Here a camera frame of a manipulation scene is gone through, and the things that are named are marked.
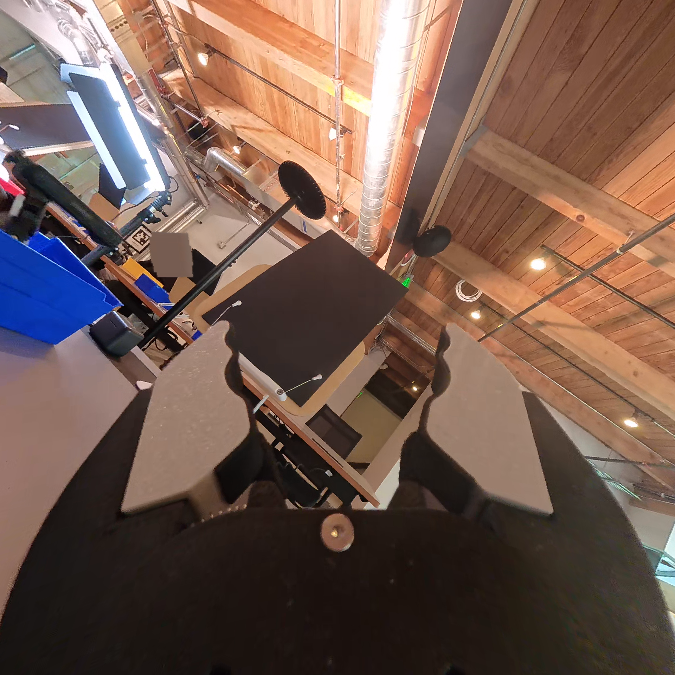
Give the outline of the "black light stand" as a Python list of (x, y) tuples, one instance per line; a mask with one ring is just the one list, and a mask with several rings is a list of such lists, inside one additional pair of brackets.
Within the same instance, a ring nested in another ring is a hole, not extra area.
[(121, 237), (127, 238), (131, 236), (133, 232), (137, 231), (143, 225), (159, 223), (161, 219), (156, 215), (157, 213), (164, 218), (168, 218), (165, 209), (171, 206), (171, 204), (172, 193), (168, 190), (160, 193), (150, 202), (149, 206), (139, 211), (128, 223), (120, 228), (119, 232)]

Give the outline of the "yellow storage bin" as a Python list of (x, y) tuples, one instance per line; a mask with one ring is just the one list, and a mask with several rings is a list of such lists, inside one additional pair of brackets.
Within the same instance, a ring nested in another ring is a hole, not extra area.
[(120, 266), (134, 281), (136, 281), (140, 276), (147, 276), (153, 283), (158, 285), (160, 288), (163, 287), (163, 284), (158, 281), (149, 271), (147, 271), (143, 266), (139, 264), (133, 258), (128, 258), (123, 265)]

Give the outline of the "blue plastic bin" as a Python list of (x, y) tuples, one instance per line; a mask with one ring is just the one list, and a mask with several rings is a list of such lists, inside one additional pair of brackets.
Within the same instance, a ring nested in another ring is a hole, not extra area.
[(1, 326), (56, 345), (122, 303), (63, 240), (1, 232)]

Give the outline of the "small grey box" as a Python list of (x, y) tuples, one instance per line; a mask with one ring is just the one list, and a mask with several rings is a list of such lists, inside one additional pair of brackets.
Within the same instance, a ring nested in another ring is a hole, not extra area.
[(117, 358), (130, 353), (144, 337), (142, 332), (116, 310), (90, 324), (89, 334), (101, 350)]

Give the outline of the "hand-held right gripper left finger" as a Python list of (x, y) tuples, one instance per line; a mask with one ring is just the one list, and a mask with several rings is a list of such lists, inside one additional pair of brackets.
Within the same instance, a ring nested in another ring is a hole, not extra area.
[(207, 520), (251, 505), (265, 447), (243, 391), (233, 335), (230, 323), (216, 323), (156, 380), (123, 513), (186, 501)]

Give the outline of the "small blue storage bin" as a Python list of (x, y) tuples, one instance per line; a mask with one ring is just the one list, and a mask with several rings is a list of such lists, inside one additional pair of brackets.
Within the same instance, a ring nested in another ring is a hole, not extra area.
[(169, 294), (158, 284), (154, 277), (147, 274), (141, 274), (134, 282), (134, 285), (148, 298), (159, 305), (171, 305)]

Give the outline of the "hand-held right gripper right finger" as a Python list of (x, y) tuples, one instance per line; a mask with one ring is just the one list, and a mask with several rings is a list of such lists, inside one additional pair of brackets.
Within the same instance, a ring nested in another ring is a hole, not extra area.
[(553, 514), (523, 392), (509, 370), (456, 324), (442, 331), (431, 396), (401, 449), (398, 496), (466, 517), (491, 503)]

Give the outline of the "black dome speaker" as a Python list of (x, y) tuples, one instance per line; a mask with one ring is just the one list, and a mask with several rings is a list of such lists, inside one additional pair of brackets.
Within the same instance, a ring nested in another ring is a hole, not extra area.
[(446, 226), (434, 226), (417, 235), (412, 250), (419, 258), (432, 258), (444, 251), (451, 239), (452, 232)]

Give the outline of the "silver ceiling duct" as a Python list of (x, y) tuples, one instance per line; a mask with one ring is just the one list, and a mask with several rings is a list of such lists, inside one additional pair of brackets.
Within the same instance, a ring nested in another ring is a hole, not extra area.
[(382, 1), (355, 248), (376, 254), (396, 149), (414, 90), (429, 1)]

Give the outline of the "LED light panel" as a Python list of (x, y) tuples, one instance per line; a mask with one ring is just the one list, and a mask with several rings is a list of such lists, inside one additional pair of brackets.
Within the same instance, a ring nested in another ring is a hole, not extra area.
[(170, 177), (114, 63), (60, 65), (67, 95), (118, 190), (126, 200), (166, 192)]

